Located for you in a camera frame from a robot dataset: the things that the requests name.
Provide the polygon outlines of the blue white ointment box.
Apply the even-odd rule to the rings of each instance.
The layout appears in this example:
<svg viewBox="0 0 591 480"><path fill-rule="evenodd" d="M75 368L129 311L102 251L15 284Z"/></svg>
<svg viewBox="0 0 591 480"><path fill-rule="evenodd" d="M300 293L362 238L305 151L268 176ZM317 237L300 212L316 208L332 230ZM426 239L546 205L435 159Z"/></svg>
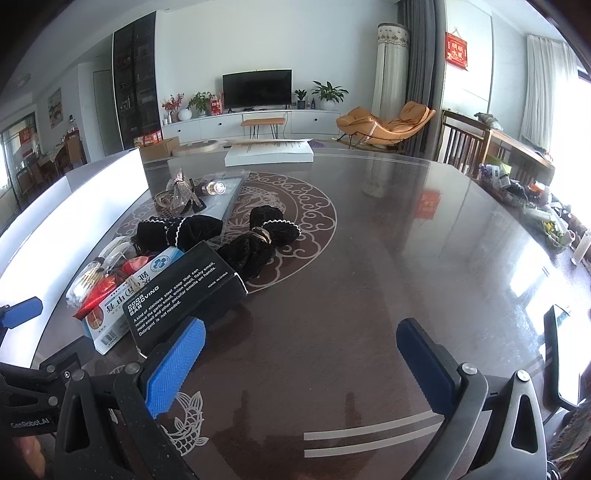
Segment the blue white ointment box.
<svg viewBox="0 0 591 480"><path fill-rule="evenodd" d="M169 247L158 255L149 256L148 263L133 275L139 283L137 287L117 287L83 319L87 336L100 355L105 355L129 331L123 304L182 255L183 251Z"/></svg>

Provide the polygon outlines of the red snack packet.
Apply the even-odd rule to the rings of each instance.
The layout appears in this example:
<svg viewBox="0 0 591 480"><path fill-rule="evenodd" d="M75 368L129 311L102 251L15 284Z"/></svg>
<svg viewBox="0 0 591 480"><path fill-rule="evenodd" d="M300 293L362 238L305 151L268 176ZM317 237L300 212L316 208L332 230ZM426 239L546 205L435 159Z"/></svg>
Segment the red snack packet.
<svg viewBox="0 0 591 480"><path fill-rule="evenodd" d="M133 275L138 273L149 260L149 256L138 256L126 260L120 267L116 268L113 273L100 280L91 289L90 293L83 301L82 306L74 314L74 317L78 320L83 320L91 310L97 307L119 286L137 287L139 283L134 279Z"/></svg>

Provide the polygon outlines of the cotton swab bundle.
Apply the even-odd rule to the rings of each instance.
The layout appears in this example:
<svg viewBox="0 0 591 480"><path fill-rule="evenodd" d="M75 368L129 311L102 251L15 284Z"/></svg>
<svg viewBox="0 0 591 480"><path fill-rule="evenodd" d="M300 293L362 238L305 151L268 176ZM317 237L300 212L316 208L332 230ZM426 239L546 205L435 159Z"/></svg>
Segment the cotton swab bundle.
<svg viewBox="0 0 591 480"><path fill-rule="evenodd" d="M135 253L130 236L118 236L88 263L71 282L66 292L66 304L80 308L92 289Z"/></svg>

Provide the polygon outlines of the black odor removing bar box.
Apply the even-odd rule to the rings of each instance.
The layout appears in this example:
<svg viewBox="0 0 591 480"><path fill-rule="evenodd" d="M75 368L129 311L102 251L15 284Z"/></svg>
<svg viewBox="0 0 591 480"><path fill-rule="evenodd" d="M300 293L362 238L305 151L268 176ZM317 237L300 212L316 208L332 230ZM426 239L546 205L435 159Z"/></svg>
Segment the black odor removing bar box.
<svg viewBox="0 0 591 480"><path fill-rule="evenodd" d="M246 295L238 273L201 242L133 294L123 313L139 354L146 357L185 318L209 326Z"/></svg>

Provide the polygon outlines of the black velvet scrunchie with trim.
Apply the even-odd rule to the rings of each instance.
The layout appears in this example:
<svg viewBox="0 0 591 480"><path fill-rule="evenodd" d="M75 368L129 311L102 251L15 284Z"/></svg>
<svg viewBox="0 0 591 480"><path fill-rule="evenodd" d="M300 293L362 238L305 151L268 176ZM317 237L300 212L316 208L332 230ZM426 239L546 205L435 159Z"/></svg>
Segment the black velvet scrunchie with trim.
<svg viewBox="0 0 591 480"><path fill-rule="evenodd" d="M221 234L223 222L211 216L150 217L138 223L132 241L139 253L160 253L169 247L186 252Z"/></svg>

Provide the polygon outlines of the black velvet pouch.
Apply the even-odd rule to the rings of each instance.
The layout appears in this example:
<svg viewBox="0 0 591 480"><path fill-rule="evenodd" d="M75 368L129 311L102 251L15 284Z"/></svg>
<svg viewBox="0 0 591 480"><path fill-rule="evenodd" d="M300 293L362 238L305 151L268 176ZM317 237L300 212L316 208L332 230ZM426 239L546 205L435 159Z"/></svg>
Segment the black velvet pouch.
<svg viewBox="0 0 591 480"><path fill-rule="evenodd" d="M301 236L301 228L283 217L279 208L263 205L249 213L249 231L216 250L225 263L249 282L262 272L276 249L293 244Z"/></svg>

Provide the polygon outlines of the rhinestone bow hair clip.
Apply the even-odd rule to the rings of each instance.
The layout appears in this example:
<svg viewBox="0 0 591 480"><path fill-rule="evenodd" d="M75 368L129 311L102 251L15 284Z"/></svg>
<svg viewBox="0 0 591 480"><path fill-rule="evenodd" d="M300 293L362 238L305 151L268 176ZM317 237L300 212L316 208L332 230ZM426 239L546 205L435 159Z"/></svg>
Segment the rhinestone bow hair clip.
<svg viewBox="0 0 591 480"><path fill-rule="evenodd" d="M204 201L197 195L197 187L190 177L184 175L182 169L178 170L167 182L165 189L157 193L153 200L158 215L166 218L197 214L206 208Z"/></svg>

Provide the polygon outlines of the phone case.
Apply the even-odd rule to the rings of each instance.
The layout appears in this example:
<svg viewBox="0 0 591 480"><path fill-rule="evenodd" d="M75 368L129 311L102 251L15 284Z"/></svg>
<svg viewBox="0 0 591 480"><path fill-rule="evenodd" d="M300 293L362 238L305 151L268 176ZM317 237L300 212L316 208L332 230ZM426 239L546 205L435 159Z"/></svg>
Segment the phone case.
<svg viewBox="0 0 591 480"><path fill-rule="evenodd" d="M204 205L198 214L211 216L222 223L228 221L247 179L249 179L249 171L245 170L209 174L198 178L195 183L197 198Z"/></svg>

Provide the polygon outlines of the large white cardboard box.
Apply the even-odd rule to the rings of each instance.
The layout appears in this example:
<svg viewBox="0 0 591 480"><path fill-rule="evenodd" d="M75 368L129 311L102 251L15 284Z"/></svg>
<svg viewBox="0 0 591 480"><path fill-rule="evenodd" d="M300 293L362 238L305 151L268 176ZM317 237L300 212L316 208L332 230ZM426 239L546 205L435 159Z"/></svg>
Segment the large white cardboard box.
<svg viewBox="0 0 591 480"><path fill-rule="evenodd" d="M37 297L43 310L8 331L2 362L31 365L71 279L147 189L139 151L125 150L67 172L15 218L1 235L1 304Z"/></svg>

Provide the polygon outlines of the brown cardboard carton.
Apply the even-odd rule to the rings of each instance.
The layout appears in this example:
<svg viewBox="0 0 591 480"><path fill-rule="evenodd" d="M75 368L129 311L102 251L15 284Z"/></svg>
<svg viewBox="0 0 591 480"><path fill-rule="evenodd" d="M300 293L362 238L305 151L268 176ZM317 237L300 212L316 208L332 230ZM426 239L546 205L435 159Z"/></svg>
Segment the brown cardboard carton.
<svg viewBox="0 0 591 480"><path fill-rule="evenodd" d="M179 138L177 136L171 137L150 146L140 147L140 157L143 163L168 159L172 156L173 151L179 146Z"/></svg>

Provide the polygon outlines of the green potted plant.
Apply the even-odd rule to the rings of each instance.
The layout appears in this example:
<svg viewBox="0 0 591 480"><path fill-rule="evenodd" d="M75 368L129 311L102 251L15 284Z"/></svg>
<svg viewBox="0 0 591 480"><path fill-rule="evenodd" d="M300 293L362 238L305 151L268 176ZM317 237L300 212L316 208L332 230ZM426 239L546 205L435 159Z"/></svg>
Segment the green potted plant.
<svg viewBox="0 0 591 480"><path fill-rule="evenodd" d="M211 101L215 99L215 95L211 92L197 92L189 99L187 108L194 117L209 116L211 114Z"/></svg>
<svg viewBox="0 0 591 480"><path fill-rule="evenodd" d="M339 103L345 100L349 91L341 85L334 85L332 82L322 83L314 81L315 88L312 94L320 98L322 110L335 110Z"/></svg>

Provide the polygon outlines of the small wooden bench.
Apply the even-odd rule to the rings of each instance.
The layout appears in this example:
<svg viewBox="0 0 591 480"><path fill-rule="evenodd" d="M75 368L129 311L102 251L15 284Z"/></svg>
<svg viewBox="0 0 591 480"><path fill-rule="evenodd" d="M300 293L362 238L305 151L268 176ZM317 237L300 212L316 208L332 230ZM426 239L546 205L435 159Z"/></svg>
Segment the small wooden bench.
<svg viewBox="0 0 591 480"><path fill-rule="evenodd" d="M249 129L249 138L259 138L259 130L262 127L270 128L270 135L273 139L280 138L280 127L286 125L284 117L269 118L248 118L242 121L242 127Z"/></svg>

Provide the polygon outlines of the white standing air conditioner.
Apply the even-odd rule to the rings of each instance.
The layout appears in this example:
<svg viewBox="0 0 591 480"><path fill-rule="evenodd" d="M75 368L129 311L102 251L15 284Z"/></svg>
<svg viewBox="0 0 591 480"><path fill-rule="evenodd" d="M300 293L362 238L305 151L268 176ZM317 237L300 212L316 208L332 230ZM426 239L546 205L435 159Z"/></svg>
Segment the white standing air conditioner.
<svg viewBox="0 0 591 480"><path fill-rule="evenodd" d="M372 113L382 120L392 120L406 104L410 32L396 23L381 23L377 29L377 40Z"/></svg>

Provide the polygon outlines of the black flat screen television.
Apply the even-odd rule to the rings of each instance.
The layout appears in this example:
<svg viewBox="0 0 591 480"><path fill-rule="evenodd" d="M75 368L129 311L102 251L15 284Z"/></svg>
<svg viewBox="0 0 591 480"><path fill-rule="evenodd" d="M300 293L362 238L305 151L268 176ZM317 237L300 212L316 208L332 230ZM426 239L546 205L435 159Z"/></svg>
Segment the black flat screen television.
<svg viewBox="0 0 591 480"><path fill-rule="evenodd" d="M222 76L226 109L280 106L291 103L293 74L290 69L260 70Z"/></svg>

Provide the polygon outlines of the red wall hanging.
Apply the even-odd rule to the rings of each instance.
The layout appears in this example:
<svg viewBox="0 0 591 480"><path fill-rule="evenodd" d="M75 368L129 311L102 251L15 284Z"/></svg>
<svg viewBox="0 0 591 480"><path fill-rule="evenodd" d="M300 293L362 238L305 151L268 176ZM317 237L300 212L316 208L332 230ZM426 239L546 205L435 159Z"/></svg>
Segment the red wall hanging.
<svg viewBox="0 0 591 480"><path fill-rule="evenodd" d="M455 33L446 33L446 61L462 70L468 69L467 42Z"/></svg>

